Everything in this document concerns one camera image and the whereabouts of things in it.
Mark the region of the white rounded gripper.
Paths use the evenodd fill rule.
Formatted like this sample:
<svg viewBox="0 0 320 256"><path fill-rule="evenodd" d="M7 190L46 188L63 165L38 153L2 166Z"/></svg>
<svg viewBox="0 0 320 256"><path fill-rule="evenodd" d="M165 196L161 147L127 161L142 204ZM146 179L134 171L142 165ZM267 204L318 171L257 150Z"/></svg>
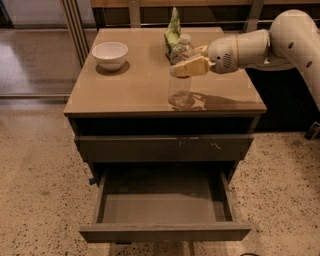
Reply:
<svg viewBox="0 0 320 256"><path fill-rule="evenodd" d="M171 66L170 74L173 77L184 78L205 75L210 70L218 74L235 72L238 70L236 47L236 36L219 38L209 46L199 46L194 51L202 56L192 57Z"/></svg>

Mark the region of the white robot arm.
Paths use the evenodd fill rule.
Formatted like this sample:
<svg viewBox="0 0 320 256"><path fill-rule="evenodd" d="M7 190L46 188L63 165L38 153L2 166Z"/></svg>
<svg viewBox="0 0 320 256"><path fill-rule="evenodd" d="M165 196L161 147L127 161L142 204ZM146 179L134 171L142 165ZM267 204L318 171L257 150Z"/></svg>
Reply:
<svg viewBox="0 0 320 256"><path fill-rule="evenodd" d="M297 69L320 109L320 31L300 10L279 14L268 30L261 29L214 40L198 53L170 68L175 77L225 74L238 69Z"/></svg>

